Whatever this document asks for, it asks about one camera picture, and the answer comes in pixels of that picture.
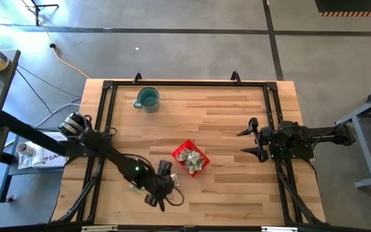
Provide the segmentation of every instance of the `wooden table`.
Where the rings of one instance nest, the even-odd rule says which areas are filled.
[[[93,121],[102,83],[103,79],[87,80],[82,96],[80,112],[91,115]],[[294,83],[277,83],[284,119],[301,124]],[[107,160],[96,224],[283,225],[274,162],[269,160],[260,164],[255,156],[240,152],[242,148],[255,146],[254,137],[236,136],[247,128],[251,117],[258,118],[260,128],[267,126],[261,88],[155,86],[160,93],[160,109],[156,113],[145,113],[132,106],[143,87],[118,87],[111,123],[118,133],[113,136],[112,144],[123,153],[145,156],[154,167],[158,167],[161,159],[170,160],[173,172],[179,176],[179,188],[185,195],[185,203],[179,207],[166,203],[164,213],[158,207],[145,204],[146,193],[130,191],[129,183]],[[187,139],[192,140],[211,160],[196,178],[191,178],[171,156]],[[65,167],[53,220],[62,216],[81,192],[86,162],[87,159],[78,158]],[[293,160],[293,166],[298,193],[314,214],[324,221],[313,169],[303,160]],[[174,192],[170,199],[178,202],[180,196]],[[291,198],[288,201],[293,215]]]

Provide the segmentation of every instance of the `ceramic mug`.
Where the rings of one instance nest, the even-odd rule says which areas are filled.
[[[21,155],[33,155],[33,148],[25,142],[18,144],[15,150]]]
[[[147,113],[156,112],[159,107],[158,91],[152,87],[143,88],[137,95],[137,99],[133,101],[133,106],[136,109],[143,109]]]

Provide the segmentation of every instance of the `gray concrete floor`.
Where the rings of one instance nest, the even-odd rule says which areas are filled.
[[[371,18],[320,17],[310,0],[269,0],[276,30],[371,31]],[[103,0],[39,1],[60,8],[41,12],[44,23],[85,28],[267,29],[261,0]],[[0,24],[33,25],[20,1],[0,0]],[[61,56],[93,78],[275,80],[268,35],[51,33]],[[304,123],[330,126],[364,103],[371,93],[371,37],[277,36],[285,80],[294,81]],[[54,85],[81,95],[85,78],[58,62],[41,32],[0,27],[0,49],[19,49],[19,64]],[[25,77],[52,110],[75,97],[58,92],[26,72]],[[19,76],[4,110],[36,124],[48,111]],[[68,108],[44,127],[55,127]],[[358,191],[354,181],[369,177],[359,144],[350,148],[320,144],[315,150],[319,189],[327,221],[371,229],[371,188]],[[0,204],[0,226],[47,222],[61,175],[16,177],[9,194],[19,200]]]

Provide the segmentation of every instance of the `black metal frame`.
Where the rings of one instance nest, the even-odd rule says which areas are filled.
[[[233,72],[231,80],[235,80],[235,82],[231,81],[152,81],[152,80],[140,80],[141,74],[137,74],[136,78],[132,80],[121,80],[121,81],[104,81],[102,86],[102,92],[99,102],[99,108],[97,112],[97,120],[95,122],[95,129],[100,130],[101,118],[104,111],[104,105],[106,100],[106,95],[108,90],[111,90],[111,99],[108,106],[108,112],[106,117],[106,124],[105,124],[105,131],[109,131],[111,127],[111,119],[114,109],[115,103],[115,96],[117,93],[118,86],[132,86],[132,85],[146,85],[146,86],[247,86],[247,87],[261,87],[263,90],[263,95],[265,99],[265,107],[266,107],[266,114],[268,118],[269,127],[274,130],[274,119],[272,114],[271,108],[271,100],[270,100],[270,92],[272,93],[274,104],[276,107],[276,114],[278,122],[281,123],[283,121],[283,114],[280,106],[280,99],[278,95],[278,88],[276,82],[242,82],[240,76],[237,72]],[[273,158],[274,151],[272,147],[271,150],[271,157]],[[292,168],[292,163],[290,159],[285,160],[287,162],[287,176],[282,175],[283,166],[280,159],[275,160],[276,164],[276,176],[280,191],[280,199],[281,199],[281,209],[283,212],[283,219],[285,227],[296,227],[298,231],[310,231],[310,232],[326,232],[326,231],[355,231],[355,232],[364,232],[364,231],[371,231],[366,229],[356,229],[356,228],[348,228],[348,227],[337,227],[337,226],[326,226],[323,224],[305,224],[302,221],[302,214],[301,211],[305,211],[307,209],[304,202],[300,199],[297,194],[296,184],[294,180],[294,171]],[[75,222],[70,222],[73,214],[77,211],[77,208],[71,208],[65,216],[63,216],[59,221],[53,221],[48,224],[37,224],[31,226],[15,226],[15,227],[4,227],[0,228],[0,231],[80,231],[82,226],[93,226],[95,220],[95,212],[97,210],[97,202],[99,197],[99,188],[101,183],[101,176],[102,170],[104,166],[104,159],[99,158],[97,170],[96,172],[91,175],[92,169],[94,165],[94,158],[89,157],[84,177],[84,184],[83,184],[83,191],[80,197],[74,203],[78,205],[78,212],[77,212],[77,219]],[[85,201],[86,196],[90,189],[93,189],[93,198],[91,201],[90,207],[90,214],[87,217],[87,220],[83,220],[83,213],[85,209]],[[289,193],[293,196],[293,203],[294,203],[294,212],[295,212],[295,220],[292,220],[289,214],[289,206],[287,203],[287,196],[285,190],[288,190]],[[195,232],[195,231],[261,231],[261,226],[170,226],[170,225],[118,225],[114,227],[114,229],[118,229],[121,231],[144,231],[144,230],[152,230],[158,231],[161,228],[171,228],[172,230],[181,230],[185,232]]]
[[[0,126],[6,126],[11,132],[16,134],[14,146],[12,147],[11,154],[3,153],[1,155],[0,162],[11,165],[14,161],[15,147],[18,143],[18,138],[22,137],[29,141],[32,141],[44,148],[51,150],[60,155],[65,155],[65,147],[59,144],[55,139],[45,135],[43,132],[35,129],[33,126],[30,126],[14,116],[10,115],[5,111],[0,113]],[[0,203],[4,203],[7,200],[7,193],[10,187],[12,176],[9,175],[10,167],[7,167],[5,175],[0,188]]]
[[[33,6],[31,7],[34,7],[35,8],[35,25],[36,26],[39,26],[39,20],[38,20],[38,16],[39,16],[39,12],[42,10],[40,9],[40,7],[42,8],[46,8],[47,6],[56,6],[56,7],[59,7],[58,4],[48,4],[48,5],[38,5],[37,3],[35,3],[34,0],[31,0]]]
[[[279,99],[279,96],[278,96],[278,88],[277,88],[276,82],[242,82],[237,71],[233,71],[233,73],[231,75],[231,80],[236,81],[236,82],[230,82],[230,81],[227,81],[227,82],[223,82],[223,81],[192,81],[192,80],[190,80],[190,81],[175,81],[175,80],[174,81],[170,81],[170,80],[166,80],[166,81],[152,81],[152,80],[141,81],[141,80],[143,80],[143,78],[142,78],[141,74],[138,73],[135,76],[133,81],[131,81],[131,80],[104,81],[104,84],[102,85],[102,92],[101,92],[101,97],[100,97],[99,109],[98,109],[98,112],[97,112],[97,120],[95,122],[95,129],[96,130],[99,130],[99,128],[100,128],[100,122],[101,122],[101,117],[102,117],[102,113],[103,113],[104,102],[105,102],[107,91],[109,89],[111,89],[111,99],[110,99],[110,103],[109,103],[108,114],[107,114],[106,125],[105,125],[105,130],[109,131],[110,126],[111,126],[111,118],[112,118],[112,114],[113,114],[113,107],[114,107],[117,87],[118,86],[131,86],[131,85],[261,87],[263,89],[263,95],[264,95],[265,105],[266,105],[266,114],[267,114],[267,118],[268,118],[268,121],[269,121],[270,128],[272,130],[274,129],[273,116],[272,116],[272,110],[271,110],[271,101],[270,101],[270,96],[269,96],[270,91],[272,92],[272,96],[273,96],[274,103],[275,103],[275,106],[276,106],[276,113],[277,113],[277,116],[278,116],[278,122],[280,123],[280,122],[283,121],[283,113],[281,111],[280,99]],[[86,168],[86,172],[85,172],[85,176],[84,176],[83,189],[88,185],[88,182],[89,182],[89,179],[90,179],[90,176],[91,176],[91,172],[92,172],[92,168],[93,168],[93,160],[94,160],[94,158],[92,158],[92,157],[88,158],[87,168]],[[98,165],[103,165],[103,163],[104,163],[104,159],[99,159]],[[289,177],[290,184],[297,191],[296,183],[295,183],[295,180],[294,180],[294,171],[293,171],[292,163],[291,163],[290,159],[287,160],[287,164],[288,164],[287,169],[288,169],[288,177]],[[281,162],[279,160],[276,160],[276,171],[279,168],[282,168]],[[99,173],[99,180],[96,182],[95,187],[94,187],[93,200],[91,201],[90,214],[88,216],[88,220],[92,220],[92,222],[95,218],[95,211],[96,211],[97,201],[98,201],[98,192],[99,192],[99,187],[100,187],[100,183],[101,183],[101,175],[102,175],[102,168],[101,168],[101,171]],[[282,210],[283,210],[283,218],[284,218],[285,224],[287,224],[287,223],[293,222],[293,221],[291,220],[290,215],[289,215],[289,206],[287,204],[287,196],[286,196],[286,192],[285,192],[285,186],[278,177],[277,177],[277,180],[278,180],[279,191],[280,191],[281,207],[282,207]],[[295,216],[296,216],[296,221],[295,222],[303,222],[299,207],[295,203],[294,203],[294,205],[295,205],[294,209],[295,209]],[[83,203],[81,204],[81,207],[78,210],[77,222],[82,221],[82,218],[84,216],[83,215],[84,208],[85,208],[85,199],[83,200]],[[127,229],[134,229],[134,228],[132,226],[128,226]]]

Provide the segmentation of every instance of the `black bracket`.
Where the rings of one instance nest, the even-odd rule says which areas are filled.
[[[238,85],[242,85],[242,80],[240,79],[240,75],[238,75],[238,72],[236,70],[233,71],[231,74],[231,79],[230,80],[237,80]]]
[[[266,82],[265,85],[269,87],[273,91],[277,91],[277,83],[276,82]]]
[[[136,74],[136,76],[134,78],[134,81],[133,81],[133,84],[137,84],[139,79],[142,79],[141,73]]]
[[[111,87],[114,84],[114,81],[104,81],[102,83],[102,89],[107,90],[109,87]]]
[[[195,226],[184,226],[183,232],[197,232]]]
[[[36,26],[39,26],[39,20],[38,20],[38,15],[39,15],[39,12],[46,8],[47,6],[56,6],[56,7],[59,7],[58,4],[49,4],[49,5],[38,5],[37,3],[35,3],[35,0],[31,0],[33,6],[31,7],[34,7],[35,8],[35,25]]]

